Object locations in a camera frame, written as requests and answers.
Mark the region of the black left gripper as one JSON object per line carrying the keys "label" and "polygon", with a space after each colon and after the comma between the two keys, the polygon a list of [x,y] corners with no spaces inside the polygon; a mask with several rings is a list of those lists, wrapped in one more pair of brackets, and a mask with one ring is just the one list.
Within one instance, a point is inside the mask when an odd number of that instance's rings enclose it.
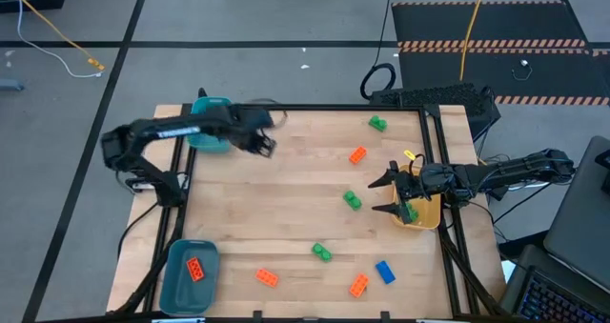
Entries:
{"label": "black left gripper", "polygon": [[243,151],[271,158],[276,141],[264,132],[275,125],[269,112],[260,107],[247,108],[241,105],[231,106],[230,112],[234,119],[230,142],[239,145]]}

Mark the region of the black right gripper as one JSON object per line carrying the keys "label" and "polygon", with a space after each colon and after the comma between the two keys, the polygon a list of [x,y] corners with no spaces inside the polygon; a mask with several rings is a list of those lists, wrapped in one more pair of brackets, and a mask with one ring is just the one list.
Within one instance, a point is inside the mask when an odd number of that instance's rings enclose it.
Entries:
{"label": "black right gripper", "polygon": [[[377,180],[368,185],[369,189],[391,185],[395,181],[396,197],[399,202],[424,198],[430,200],[435,194],[446,193],[456,185],[456,169],[453,166],[432,164],[424,166],[419,174],[402,169],[397,161],[389,162],[389,168]],[[411,215],[406,204],[385,204],[372,207],[373,211],[393,214],[400,221],[410,221]]]}

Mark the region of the blue toy block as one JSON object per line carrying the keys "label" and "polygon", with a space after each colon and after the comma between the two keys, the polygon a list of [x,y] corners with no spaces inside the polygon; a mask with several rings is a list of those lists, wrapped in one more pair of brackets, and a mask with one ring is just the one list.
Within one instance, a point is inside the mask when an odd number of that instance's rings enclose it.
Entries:
{"label": "blue toy block", "polygon": [[396,280],[396,276],[385,260],[376,263],[376,270],[385,284],[391,284]]}

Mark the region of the yellow plastic bin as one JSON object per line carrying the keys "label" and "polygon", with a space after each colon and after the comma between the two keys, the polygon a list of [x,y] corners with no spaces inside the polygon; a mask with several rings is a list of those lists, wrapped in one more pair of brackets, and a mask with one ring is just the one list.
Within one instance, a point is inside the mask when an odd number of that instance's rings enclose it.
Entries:
{"label": "yellow plastic bin", "polygon": [[407,165],[401,165],[398,169],[401,172],[407,173],[408,193],[410,194],[410,197],[405,203],[411,205],[411,210],[412,212],[417,213],[417,218],[413,219],[409,224],[405,224],[398,215],[394,214],[392,220],[396,225],[404,229],[419,231],[434,230],[440,222],[441,196],[439,194],[430,194],[430,201],[423,196],[418,177],[420,167],[413,166],[413,175],[410,175],[409,167]]}

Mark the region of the teal plastic bin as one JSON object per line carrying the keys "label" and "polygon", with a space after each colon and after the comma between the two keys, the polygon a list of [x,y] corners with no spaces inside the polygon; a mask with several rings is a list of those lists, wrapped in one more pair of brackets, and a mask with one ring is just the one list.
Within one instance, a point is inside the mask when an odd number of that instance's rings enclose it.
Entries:
{"label": "teal plastic bin", "polygon": [[[191,113],[203,113],[210,107],[228,106],[231,103],[232,101],[226,97],[200,97],[194,101]],[[225,153],[228,152],[232,147],[229,141],[207,134],[188,135],[187,139],[192,148],[205,153]]]}
{"label": "teal plastic bin", "polygon": [[[203,277],[194,281],[187,263],[195,259]],[[168,315],[201,315],[215,300],[220,254],[211,241],[181,239],[169,250],[159,307]]]}

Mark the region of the black keyboard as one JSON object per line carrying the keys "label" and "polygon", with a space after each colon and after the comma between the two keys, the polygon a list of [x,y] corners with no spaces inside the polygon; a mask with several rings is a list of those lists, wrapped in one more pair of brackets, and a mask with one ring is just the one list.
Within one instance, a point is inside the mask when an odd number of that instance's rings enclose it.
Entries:
{"label": "black keyboard", "polygon": [[495,99],[495,93],[489,86],[458,83],[425,89],[375,91],[369,103],[395,107],[462,106],[472,139],[477,141],[501,118]]}

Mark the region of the open laptop with keyboard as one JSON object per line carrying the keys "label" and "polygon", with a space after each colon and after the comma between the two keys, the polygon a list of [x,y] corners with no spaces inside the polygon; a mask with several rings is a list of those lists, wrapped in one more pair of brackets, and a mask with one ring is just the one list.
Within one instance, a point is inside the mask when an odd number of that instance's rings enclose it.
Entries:
{"label": "open laptop with keyboard", "polygon": [[610,323],[610,293],[532,245],[520,255],[499,305],[535,321]]}

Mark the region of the closed gray laptop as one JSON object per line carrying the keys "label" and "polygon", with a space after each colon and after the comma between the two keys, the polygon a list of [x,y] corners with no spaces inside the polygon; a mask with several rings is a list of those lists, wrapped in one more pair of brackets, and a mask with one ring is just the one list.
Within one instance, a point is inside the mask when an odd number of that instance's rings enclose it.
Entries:
{"label": "closed gray laptop", "polygon": [[610,140],[591,138],[544,247],[610,292]]}

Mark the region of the black mat with orange stripes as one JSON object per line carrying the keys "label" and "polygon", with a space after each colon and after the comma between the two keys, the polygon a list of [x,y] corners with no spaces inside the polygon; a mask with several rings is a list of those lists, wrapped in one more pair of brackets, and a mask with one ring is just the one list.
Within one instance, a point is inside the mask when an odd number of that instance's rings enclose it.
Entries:
{"label": "black mat with orange stripes", "polygon": [[[479,82],[499,104],[610,106],[600,61],[561,1],[399,2],[393,5],[401,80],[426,88]],[[526,59],[528,81],[511,69]]]}

